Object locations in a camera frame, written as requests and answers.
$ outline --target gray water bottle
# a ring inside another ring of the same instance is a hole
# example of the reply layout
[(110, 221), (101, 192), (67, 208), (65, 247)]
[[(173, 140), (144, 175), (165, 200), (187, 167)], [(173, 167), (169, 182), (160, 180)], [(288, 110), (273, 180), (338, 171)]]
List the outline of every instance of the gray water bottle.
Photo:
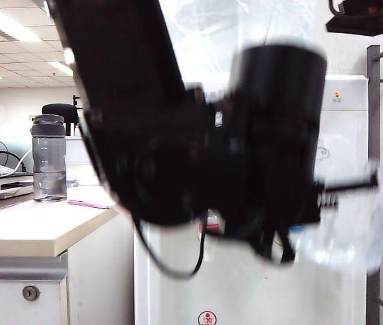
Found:
[(38, 115), (34, 119), (34, 200), (56, 202), (67, 199), (64, 118)]

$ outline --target keyhole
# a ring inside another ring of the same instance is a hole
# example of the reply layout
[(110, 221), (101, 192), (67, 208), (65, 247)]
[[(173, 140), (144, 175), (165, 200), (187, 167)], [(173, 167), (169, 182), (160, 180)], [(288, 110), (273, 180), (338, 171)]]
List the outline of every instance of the keyhole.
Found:
[(38, 299), (40, 292), (36, 286), (25, 286), (22, 294), (27, 301), (34, 301)]

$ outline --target black chair backrest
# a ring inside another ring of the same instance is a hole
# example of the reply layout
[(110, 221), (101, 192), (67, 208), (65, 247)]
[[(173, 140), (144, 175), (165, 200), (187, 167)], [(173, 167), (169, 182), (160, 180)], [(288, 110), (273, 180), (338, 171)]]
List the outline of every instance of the black chair backrest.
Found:
[(77, 108), (70, 104), (48, 104), (44, 105), (41, 112), (43, 114), (55, 114), (64, 117), (65, 134), (71, 134), (71, 123), (78, 123)]

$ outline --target red logo sticker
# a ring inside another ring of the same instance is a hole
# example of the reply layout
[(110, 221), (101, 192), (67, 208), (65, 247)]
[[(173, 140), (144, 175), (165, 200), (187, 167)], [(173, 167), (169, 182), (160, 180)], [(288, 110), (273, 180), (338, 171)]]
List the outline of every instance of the red logo sticker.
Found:
[(216, 315), (209, 310), (203, 311), (198, 317), (199, 325), (216, 325), (217, 317)]

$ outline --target black cable wire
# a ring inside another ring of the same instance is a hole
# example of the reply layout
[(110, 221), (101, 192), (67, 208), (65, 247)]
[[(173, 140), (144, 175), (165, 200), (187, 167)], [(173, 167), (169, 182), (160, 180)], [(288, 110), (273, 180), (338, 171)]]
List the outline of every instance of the black cable wire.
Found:
[(332, 14), (334, 14), (335, 16), (343, 16), (341, 12), (338, 12), (336, 9), (334, 9), (333, 0), (328, 0), (328, 6), (330, 7), (330, 11), (332, 12)]
[[(17, 159), (17, 161), (20, 161), (20, 157), (17, 156), (16, 154), (13, 154), (12, 152), (6, 152), (6, 151), (0, 151), (0, 154), (9, 154), (10, 156), (13, 156), (15, 159)], [(26, 166), (24, 165), (24, 163), (22, 162), (22, 172), (25, 173), (27, 172), (26, 170)]]
[(5, 159), (5, 164), (3, 164), (4, 166), (6, 166), (7, 163), (8, 163), (8, 158), (9, 158), (9, 150), (8, 150), (7, 145), (4, 144), (2, 141), (0, 141), (0, 144), (2, 144), (2, 145), (5, 147), (5, 150), (7, 150), (7, 151), (6, 151), (6, 152), (7, 152), (7, 158)]
[(176, 278), (179, 280), (187, 280), (195, 276), (200, 267), (202, 266), (202, 262), (204, 260), (204, 242), (205, 242), (205, 235), (206, 235), (206, 226), (208, 224), (208, 217), (205, 215), (202, 218), (202, 236), (200, 238), (200, 248), (199, 248), (199, 258), (198, 262), (196, 263), (195, 268), (191, 272), (185, 272), (185, 271), (177, 271), (175, 269), (171, 269), (169, 266), (167, 266), (165, 263), (163, 263), (160, 258), (155, 254), (154, 250), (149, 246), (147, 239), (143, 235), (142, 230), (142, 223), (140, 219), (136, 218), (134, 215), (132, 215), (133, 222), (136, 226), (137, 233), (139, 234), (140, 239), (143, 242), (143, 245), (146, 247), (146, 250), (148, 251), (148, 254), (150, 255), (152, 261), (158, 266), (158, 268), (165, 273), (166, 275)]
[(5, 160), (5, 164), (4, 164), (6, 166), (8, 163), (8, 158), (9, 158), (10, 152), (8, 151), (8, 147), (6, 144), (4, 144), (2, 141), (0, 141), (0, 144), (2, 144), (5, 147), (5, 149), (7, 150), (7, 151), (0, 151), (0, 153), (7, 154), (7, 159)]

